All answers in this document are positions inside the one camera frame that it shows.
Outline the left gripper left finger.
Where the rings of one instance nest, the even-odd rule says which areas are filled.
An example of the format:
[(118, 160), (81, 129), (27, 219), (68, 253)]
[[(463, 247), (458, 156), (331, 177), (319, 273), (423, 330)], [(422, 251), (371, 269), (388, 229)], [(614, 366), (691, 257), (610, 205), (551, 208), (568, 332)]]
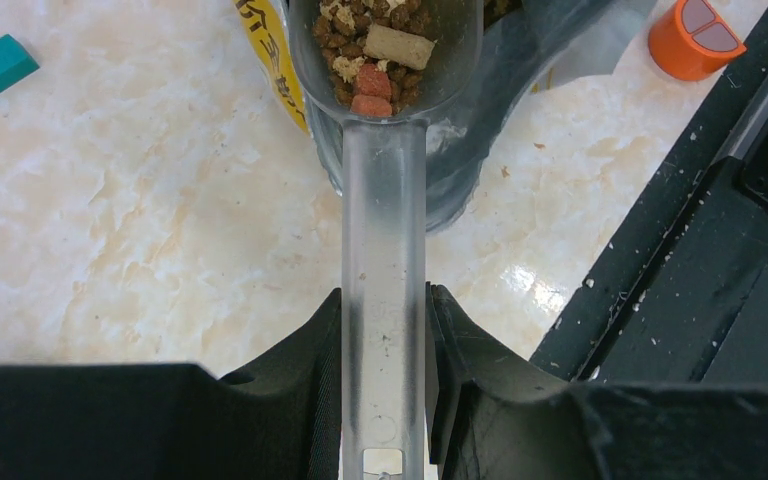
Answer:
[(0, 365), (0, 479), (334, 479), (341, 295), (215, 377), (202, 366)]

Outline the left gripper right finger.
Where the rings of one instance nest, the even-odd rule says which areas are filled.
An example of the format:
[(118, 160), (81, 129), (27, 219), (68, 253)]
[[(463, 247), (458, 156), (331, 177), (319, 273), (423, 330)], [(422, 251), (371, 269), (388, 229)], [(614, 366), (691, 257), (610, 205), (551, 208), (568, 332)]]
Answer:
[(426, 288), (430, 462), (442, 479), (768, 479), (768, 387), (567, 382)]

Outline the clear plastic scoop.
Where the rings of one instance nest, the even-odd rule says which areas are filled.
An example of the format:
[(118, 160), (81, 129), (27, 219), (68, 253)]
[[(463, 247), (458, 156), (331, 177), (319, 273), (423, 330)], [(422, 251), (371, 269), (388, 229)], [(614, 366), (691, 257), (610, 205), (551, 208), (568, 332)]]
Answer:
[(346, 479), (420, 479), (425, 449), (426, 132), (469, 82), (479, 1), (432, 1), (430, 89), (390, 119), (339, 105), (311, 28), (290, 5), (289, 47), (307, 98), (342, 129), (341, 469)]

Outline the pet food bag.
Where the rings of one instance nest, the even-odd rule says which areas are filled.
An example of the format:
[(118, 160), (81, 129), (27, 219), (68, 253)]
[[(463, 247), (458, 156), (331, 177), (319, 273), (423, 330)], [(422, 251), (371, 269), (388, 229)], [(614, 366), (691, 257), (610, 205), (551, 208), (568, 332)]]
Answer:
[[(342, 196), (342, 129), (306, 96), (289, 47), (295, 1), (239, 1), (249, 42), (276, 98), (316, 144)], [(311, 1), (311, 33), (330, 92), (351, 113), (390, 119), (430, 89), (424, 75), (436, 47), (432, 1)], [(468, 84), (426, 132), (426, 233), (463, 212), (484, 159), (509, 114), (536, 87), (614, 71), (653, 9), (650, 1), (479, 1), (483, 35)]]

